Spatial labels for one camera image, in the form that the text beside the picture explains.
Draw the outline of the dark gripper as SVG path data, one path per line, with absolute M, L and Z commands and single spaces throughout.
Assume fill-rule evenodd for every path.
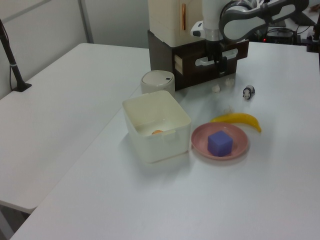
M 219 75 L 224 75 L 227 71 L 228 59 L 222 56 L 221 41 L 206 40 L 205 46 L 208 61 L 214 61 L 214 64 L 218 68 Z

